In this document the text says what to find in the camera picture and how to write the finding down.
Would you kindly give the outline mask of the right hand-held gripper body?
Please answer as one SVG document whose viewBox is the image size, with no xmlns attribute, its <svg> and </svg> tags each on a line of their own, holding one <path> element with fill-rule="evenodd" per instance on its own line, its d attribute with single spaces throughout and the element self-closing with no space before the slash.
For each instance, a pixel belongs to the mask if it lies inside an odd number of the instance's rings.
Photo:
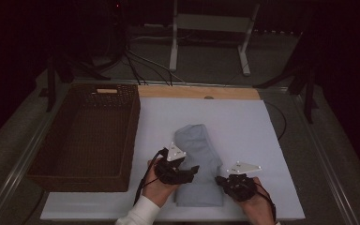
<svg viewBox="0 0 360 225">
<path fill-rule="evenodd" d="M 254 180 L 249 173 L 258 172 L 261 166 L 236 161 L 227 170 L 229 176 L 224 180 L 224 192 L 238 202 L 251 199 L 257 192 Z"/>
</svg>

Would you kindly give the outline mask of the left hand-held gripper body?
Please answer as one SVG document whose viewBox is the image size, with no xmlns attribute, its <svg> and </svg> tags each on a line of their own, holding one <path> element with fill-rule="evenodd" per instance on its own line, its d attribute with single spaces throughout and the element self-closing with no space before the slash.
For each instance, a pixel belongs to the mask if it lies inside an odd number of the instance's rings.
<svg viewBox="0 0 360 225">
<path fill-rule="evenodd" d="M 181 185 L 192 182 L 194 175 L 189 172 L 190 169 L 180 169 L 180 165 L 186 158 L 186 152 L 172 142 L 168 148 L 164 147 L 159 153 L 162 158 L 155 166 L 155 175 L 162 183 Z"/>
</svg>

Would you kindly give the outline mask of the light blue sleeveless top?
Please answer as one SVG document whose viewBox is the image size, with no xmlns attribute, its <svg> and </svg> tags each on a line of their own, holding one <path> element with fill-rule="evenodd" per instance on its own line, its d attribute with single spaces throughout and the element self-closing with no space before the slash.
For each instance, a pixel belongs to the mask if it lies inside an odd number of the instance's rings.
<svg viewBox="0 0 360 225">
<path fill-rule="evenodd" d="M 174 133 L 174 144 L 187 153 L 181 170 L 199 166 L 193 181 L 181 185 L 175 193 L 179 207 L 220 207 L 222 188 L 216 183 L 222 161 L 210 142 L 205 125 L 187 125 Z"/>
</svg>

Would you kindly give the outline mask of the brown wicker basket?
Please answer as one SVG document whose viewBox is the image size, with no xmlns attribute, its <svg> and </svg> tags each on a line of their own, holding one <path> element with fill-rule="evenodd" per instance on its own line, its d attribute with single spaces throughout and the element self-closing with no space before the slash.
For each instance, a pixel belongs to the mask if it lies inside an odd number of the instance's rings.
<svg viewBox="0 0 360 225">
<path fill-rule="evenodd" d="M 73 84 L 27 178 L 50 192 L 126 192 L 140 110 L 135 84 Z"/>
</svg>

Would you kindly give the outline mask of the person's left hand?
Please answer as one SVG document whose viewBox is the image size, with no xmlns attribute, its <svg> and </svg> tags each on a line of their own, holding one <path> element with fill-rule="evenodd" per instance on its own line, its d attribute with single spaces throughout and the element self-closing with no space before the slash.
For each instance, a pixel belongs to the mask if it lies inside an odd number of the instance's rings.
<svg viewBox="0 0 360 225">
<path fill-rule="evenodd" d="M 155 167 L 155 163 L 151 160 L 148 161 L 148 165 L 153 168 Z M 153 168 L 150 169 L 146 175 L 142 195 L 158 207 L 162 207 L 172 193 L 179 188 L 179 185 L 168 185 L 162 183 L 155 175 Z"/>
</svg>

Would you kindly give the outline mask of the person's right hand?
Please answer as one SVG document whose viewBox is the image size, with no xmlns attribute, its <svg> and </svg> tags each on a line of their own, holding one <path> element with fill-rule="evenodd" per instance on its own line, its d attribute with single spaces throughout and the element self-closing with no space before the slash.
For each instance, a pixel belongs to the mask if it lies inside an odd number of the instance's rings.
<svg viewBox="0 0 360 225">
<path fill-rule="evenodd" d="M 276 225 L 272 204 L 269 202 L 269 193 L 263 188 L 258 177 L 254 177 L 253 180 L 257 186 L 258 194 L 237 204 L 242 208 L 243 213 L 252 225 Z"/>
</svg>

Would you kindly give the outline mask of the white table mat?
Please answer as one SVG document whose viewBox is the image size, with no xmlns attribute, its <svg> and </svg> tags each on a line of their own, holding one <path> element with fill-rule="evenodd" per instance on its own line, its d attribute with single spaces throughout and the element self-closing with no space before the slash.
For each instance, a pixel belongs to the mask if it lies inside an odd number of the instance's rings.
<svg viewBox="0 0 360 225">
<path fill-rule="evenodd" d="M 52 192 L 40 217 L 44 220 L 115 220 L 132 208 L 147 160 L 173 142 L 174 132 L 204 124 L 222 160 L 220 174 L 235 162 L 262 169 L 260 178 L 276 205 L 279 220 L 305 217 L 268 111 L 261 100 L 143 97 L 129 189 L 126 192 Z"/>
</svg>

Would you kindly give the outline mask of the black tripod stand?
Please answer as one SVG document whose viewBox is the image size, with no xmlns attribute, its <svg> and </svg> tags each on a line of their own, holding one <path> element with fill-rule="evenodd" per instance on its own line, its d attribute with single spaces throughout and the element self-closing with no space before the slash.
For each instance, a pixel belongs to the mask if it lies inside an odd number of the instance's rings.
<svg viewBox="0 0 360 225">
<path fill-rule="evenodd" d="M 302 91 L 305 91 L 303 113 L 309 123 L 312 124 L 312 109 L 314 105 L 313 93 L 315 82 L 315 66 L 313 63 L 302 63 L 293 68 L 285 69 L 275 78 L 270 79 L 267 82 L 255 84 L 254 88 L 265 89 L 290 77 L 293 77 L 293 80 L 288 86 L 288 92 L 290 95 L 299 95 Z"/>
<path fill-rule="evenodd" d="M 47 59 L 47 87 L 39 93 L 41 97 L 48 99 L 47 113 L 53 109 L 56 101 L 56 75 L 59 76 L 63 83 L 71 83 L 74 80 L 74 75 L 70 72 L 70 67 L 75 67 L 96 80 L 109 80 L 108 77 L 102 76 L 82 62 L 77 61 L 64 53 L 56 53 L 53 56 L 50 56 Z"/>
</svg>

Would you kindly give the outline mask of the white metal stand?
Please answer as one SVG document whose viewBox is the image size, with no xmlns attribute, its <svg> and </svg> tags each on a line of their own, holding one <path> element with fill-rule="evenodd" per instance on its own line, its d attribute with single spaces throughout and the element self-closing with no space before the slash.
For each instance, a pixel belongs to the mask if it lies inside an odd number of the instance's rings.
<svg viewBox="0 0 360 225">
<path fill-rule="evenodd" d="M 234 17 L 179 13 L 178 1 L 179 0 L 173 0 L 172 47 L 170 54 L 169 71 L 175 72 L 177 70 L 178 29 L 188 29 L 200 31 L 243 33 L 244 40 L 237 47 L 237 51 L 243 75 L 250 76 L 251 72 L 249 68 L 247 47 L 261 4 L 254 3 L 251 15 L 248 17 Z"/>
</svg>

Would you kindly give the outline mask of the power strip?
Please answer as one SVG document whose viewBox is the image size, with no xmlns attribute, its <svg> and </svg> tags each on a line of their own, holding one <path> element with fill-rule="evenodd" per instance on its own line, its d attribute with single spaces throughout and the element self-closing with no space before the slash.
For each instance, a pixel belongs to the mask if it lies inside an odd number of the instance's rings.
<svg viewBox="0 0 360 225">
<path fill-rule="evenodd" d="M 253 32 L 258 34 L 276 34 L 276 35 L 289 35 L 289 36 L 300 36 L 303 32 L 299 31 L 282 31 L 282 30 L 266 30 L 266 29 L 257 29 L 254 28 Z"/>
</svg>

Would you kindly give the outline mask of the aluminium frame rail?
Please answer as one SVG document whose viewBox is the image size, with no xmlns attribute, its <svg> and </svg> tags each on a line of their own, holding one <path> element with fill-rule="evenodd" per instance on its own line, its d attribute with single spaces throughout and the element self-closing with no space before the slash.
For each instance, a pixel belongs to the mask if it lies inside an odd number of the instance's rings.
<svg viewBox="0 0 360 225">
<path fill-rule="evenodd" d="M 147 82 L 136 82 L 133 80 L 109 80 L 109 81 L 102 81 L 102 80 L 74 80 L 72 83 L 86 83 L 86 84 L 140 84 L 141 86 L 163 86 L 163 87 L 218 87 L 218 88 L 255 88 L 260 90 L 261 92 L 288 92 L 288 87 L 286 86 L 269 86 L 267 88 L 258 88 L 253 87 L 252 85 L 235 85 L 235 84 L 217 84 L 217 83 L 197 83 L 197 82 L 173 82 L 170 84 L 169 82 L 154 82 L 154 81 L 147 81 Z"/>
<path fill-rule="evenodd" d="M 310 145 L 312 146 L 315 154 L 318 158 L 320 167 L 322 168 L 322 173 L 326 179 L 326 182 L 332 192 L 332 195 L 336 201 L 337 208 L 340 211 L 340 214 L 343 217 L 343 220 L 346 225 L 360 225 L 360 221 L 357 218 L 354 210 L 349 202 L 348 197 L 344 191 L 343 186 L 341 185 L 338 176 L 325 152 L 325 148 L 312 124 L 306 119 L 304 114 L 304 101 L 298 95 L 291 95 L 291 100 L 294 107 L 297 110 L 298 116 L 301 118 L 305 130 L 307 131 L 308 139 Z"/>
<path fill-rule="evenodd" d="M 0 130 L 0 219 L 36 155 L 58 107 L 32 93 Z"/>
</svg>

